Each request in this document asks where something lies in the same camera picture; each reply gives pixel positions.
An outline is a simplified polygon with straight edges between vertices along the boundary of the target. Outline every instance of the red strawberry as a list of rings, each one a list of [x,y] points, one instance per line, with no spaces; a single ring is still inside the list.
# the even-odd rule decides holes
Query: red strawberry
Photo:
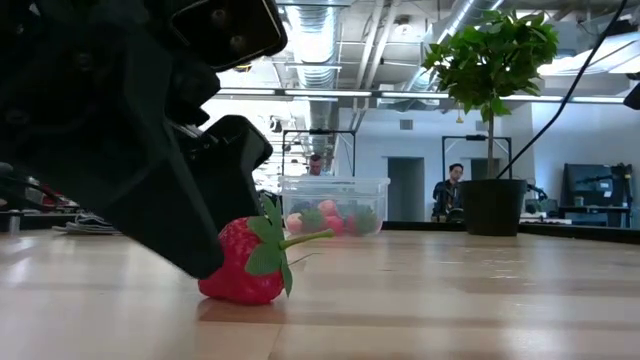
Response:
[[[300,219],[302,214],[291,214],[287,216],[287,230],[293,235],[300,234],[302,232],[302,220]]]
[[[344,220],[338,216],[327,216],[327,226],[340,236],[344,232]]]
[[[208,279],[198,281],[206,296],[244,305],[264,305],[286,289],[291,293],[293,277],[285,250],[319,237],[331,237],[333,231],[285,240],[280,203],[273,205],[265,195],[262,203],[269,216],[236,219],[218,236],[224,251],[224,263]]]
[[[346,231],[353,236],[369,235],[379,230],[380,224],[373,209],[363,208],[347,218]]]
[[[321,202],[318,204],[318,210],[320,210],[324,216],[340,216],[338,206],[333,200],[325,200]]]

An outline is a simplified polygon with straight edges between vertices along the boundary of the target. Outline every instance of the man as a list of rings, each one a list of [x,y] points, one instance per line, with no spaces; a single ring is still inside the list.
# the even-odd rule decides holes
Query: man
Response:
[[[322,156],[319,154],[313,154],[309,158],[309,175],[311,176],[329,176],[326,171],[323,171],[324,161],[322,161]]]
[[[458,182],[464,174],[464,166],[456,163],[449,166],[449,179],[441,181],[433,188],[433,216],[446,215],[451,209],[462,207],[460,202]]]

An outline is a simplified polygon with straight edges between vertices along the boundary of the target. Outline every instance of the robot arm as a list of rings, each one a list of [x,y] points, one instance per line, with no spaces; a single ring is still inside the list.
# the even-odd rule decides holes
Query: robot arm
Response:
[[[273,149],[238,116],[197,131],[200,106],[216,71],[284,48],[273,3],[0,0],[0,13],[0,161],[213,273],[218,230],[262,213],[251,172]]]

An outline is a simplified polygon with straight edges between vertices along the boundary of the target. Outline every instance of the clear plastic bin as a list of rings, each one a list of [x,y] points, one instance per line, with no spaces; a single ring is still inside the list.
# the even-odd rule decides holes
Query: clear plastic bin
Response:
[[[336,235],[380,232],[389,179],[331,176],[280,177],[284,223],[291,234],[333,229]]]

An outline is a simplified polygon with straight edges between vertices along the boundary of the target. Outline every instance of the strawberry leaves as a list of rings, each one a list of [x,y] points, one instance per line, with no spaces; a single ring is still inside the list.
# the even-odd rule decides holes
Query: strawberry leaves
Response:
[[[251,253],[245,270],[254,276],[269,275],[281,267],[282,250],[276,244],[260,244]]]
[[[260,201],[267,213],[268,219],[264,216],[254,216],[250,218],[248,221],[249,230],[256,234],[265,244],[278,244],[284,240],[280,201],[274,205],[271,199],[264,194],[260,196]]]
[[[285,240],[282,229],[282,207],[280,206],[280,201],[274,205],[266,195],[262,195],[260,201],[267,217],[255,216],[247,222],[249,230],[260,238],[261,244],[251,252],[245,265],[245,271],[253,276],[264,276],[280,271],[284,289],[287,296],[289,296],[293,287],[293,274],[289,268],[285,250],[292,245],[319,237],[331,237],[334,234],[333,231],[327,230],[292,240]]]

